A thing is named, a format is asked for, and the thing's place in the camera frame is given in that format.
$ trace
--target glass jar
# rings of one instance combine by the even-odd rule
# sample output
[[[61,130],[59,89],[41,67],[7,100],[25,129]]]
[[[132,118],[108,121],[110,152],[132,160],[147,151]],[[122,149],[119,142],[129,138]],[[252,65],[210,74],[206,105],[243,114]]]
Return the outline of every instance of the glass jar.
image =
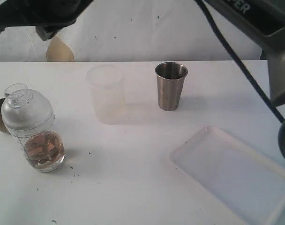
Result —
[[[54,126],[53,108],[41,93],[24,84],[9,86],[2,105],[3,122],[39,172],[56,169],[64,159],[62,139]]]

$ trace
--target white table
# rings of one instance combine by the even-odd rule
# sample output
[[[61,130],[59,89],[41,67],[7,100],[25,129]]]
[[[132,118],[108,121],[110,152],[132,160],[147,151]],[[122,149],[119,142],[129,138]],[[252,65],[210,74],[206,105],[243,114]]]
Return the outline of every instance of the white table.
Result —
[[[128,118],[119,125],[99,123],[90,103],[85,75],[103,63],[0,63],[0,98],[13,83],[44,94],[66,150],[61,168],[38,173],[0,133],[0,225],[242,224],[167,156],[213,125],[285,167],[280,124],[233,62],[182,63],[189,74],[174,112],[158,107],[158,62],[115,63],[126,75],[128,104]],[[246,64],[268,92],[266,62]],[[285,115],[285,106],[280,110]]]

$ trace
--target rectangular tray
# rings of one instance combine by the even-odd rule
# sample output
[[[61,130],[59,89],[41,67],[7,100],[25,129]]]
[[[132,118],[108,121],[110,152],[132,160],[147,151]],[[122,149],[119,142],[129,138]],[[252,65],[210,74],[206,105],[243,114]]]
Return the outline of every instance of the rectangular tray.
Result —
[[[224,131],[204,127],[170,161],[249,225],[274,225],[285,207],[285,169]]]

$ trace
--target clear plastic cup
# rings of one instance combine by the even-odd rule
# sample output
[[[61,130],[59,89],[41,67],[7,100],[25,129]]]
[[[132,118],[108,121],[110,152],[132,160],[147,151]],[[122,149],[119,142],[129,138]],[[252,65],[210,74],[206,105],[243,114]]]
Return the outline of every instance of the clear plastic cup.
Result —
[[[126,113],[124,75],[113,65],[92,68],[86,76],[97,119],[114,124]]]

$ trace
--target black device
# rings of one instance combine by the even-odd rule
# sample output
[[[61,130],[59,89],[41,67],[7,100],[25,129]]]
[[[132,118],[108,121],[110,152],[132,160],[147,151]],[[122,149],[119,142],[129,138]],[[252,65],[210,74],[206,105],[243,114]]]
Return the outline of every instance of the black device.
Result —
[[[205,1],[266,52],[271,99],[268,101],[274,106],[285,104],[285,0]],[[75,23],[91,2],[93,0],[6,0],[0,5],[0,33],[6,27],[35,26],[42,40],[51,39],[59,30]],[[285,121],[278,142],[285,158]]]

